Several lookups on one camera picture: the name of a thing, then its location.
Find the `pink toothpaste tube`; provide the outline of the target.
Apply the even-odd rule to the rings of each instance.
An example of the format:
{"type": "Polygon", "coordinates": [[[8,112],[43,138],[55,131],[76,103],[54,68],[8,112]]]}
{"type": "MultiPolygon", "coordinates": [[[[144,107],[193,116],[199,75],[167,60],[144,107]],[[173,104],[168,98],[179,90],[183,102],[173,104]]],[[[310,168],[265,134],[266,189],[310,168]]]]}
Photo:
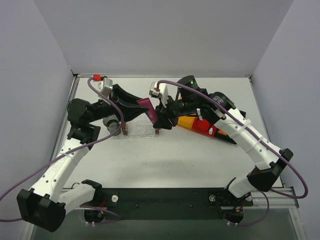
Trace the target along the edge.
{"type": "Polygon", "coordinates": [[[155,124],[158,119],[158,116],[155,108],[153,107],[153,104],[151,103],[151,100],[147,97],[147,98],[139,99],[136,102],[138,103],[139,106],[148,108],[146,115],[148,116],[151,123],[155,124]]]}

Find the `clear textured acrylic tray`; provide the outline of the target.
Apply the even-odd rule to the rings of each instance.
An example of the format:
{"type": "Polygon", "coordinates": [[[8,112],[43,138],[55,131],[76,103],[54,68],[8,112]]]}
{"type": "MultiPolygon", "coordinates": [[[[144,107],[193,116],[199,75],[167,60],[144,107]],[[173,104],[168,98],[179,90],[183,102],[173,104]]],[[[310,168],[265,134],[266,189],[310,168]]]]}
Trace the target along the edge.
{"type": "Polygon", "coordinates": [[[153,139],[159,135],[155,135],[155,129],[153,128],[149,120],[137,120],[127,122],[128,135],[123,135],[122,129],[120,134],[113,138],[118,139],[153,139]]]}

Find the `orange toothpaste tube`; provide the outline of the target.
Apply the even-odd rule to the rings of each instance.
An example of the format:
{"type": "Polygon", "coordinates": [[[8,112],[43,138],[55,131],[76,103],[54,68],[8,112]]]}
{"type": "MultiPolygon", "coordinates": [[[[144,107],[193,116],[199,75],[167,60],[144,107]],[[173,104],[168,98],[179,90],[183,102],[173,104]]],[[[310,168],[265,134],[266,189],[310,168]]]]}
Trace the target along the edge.
{"type": "Polygon", "coordinates": [[[224,131],[220,130],[220,129],[218,129],[218,130],[216,131],[216,135],[217,135],[217,136],[227,136],[227,134],[226,134],[224,131]]]}

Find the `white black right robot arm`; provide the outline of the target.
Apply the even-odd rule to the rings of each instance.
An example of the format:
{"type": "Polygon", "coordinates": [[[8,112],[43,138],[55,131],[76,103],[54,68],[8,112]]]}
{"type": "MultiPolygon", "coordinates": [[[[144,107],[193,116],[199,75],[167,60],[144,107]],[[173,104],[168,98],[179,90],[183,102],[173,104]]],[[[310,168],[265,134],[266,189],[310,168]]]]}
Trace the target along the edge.
{"type": "Polygon", "coordinates": [[[219,91],[209,93],[205,88],[200,88],[193,75],[174,83],[180,99],[173,99],[168,94],[168,84],[168,81],[159,81],[150,86],[150,96],[160,101],[155,109],[157,121],[153,126],[170,130],[178,124],[179,117],[191,115],[206,120],[210,127],[225,132],[254,163],[251,172],[234,178],[227,185],[228,192],[237,199],[253,190],[268,192],[292,159],[293,152],[271,143],[225,94],[219,91]]]}

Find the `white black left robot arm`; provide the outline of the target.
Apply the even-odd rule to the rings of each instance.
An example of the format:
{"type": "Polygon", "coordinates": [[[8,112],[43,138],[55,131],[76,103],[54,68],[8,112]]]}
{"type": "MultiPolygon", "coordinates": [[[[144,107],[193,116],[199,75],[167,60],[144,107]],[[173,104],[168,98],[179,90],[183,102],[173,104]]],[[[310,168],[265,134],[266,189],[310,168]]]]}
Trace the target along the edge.
{"type": "Polygon", "coordinates": [[[89,203],[101,203],[102,185],[84,180],[74,189],[62,189],[82,158],[98,142],[100,126],[92,123],[110,117],[119,123],[129,122],[149,109],[139,104],[141,98],[115,84],[101,91],[97,102],[74,98],[67,105],[67,120],[71,127],[67,138],[43,176],[29,189],[22,189],[16,199],[21,218],[49,232],[55,232],[66,215],[89,203]]]}

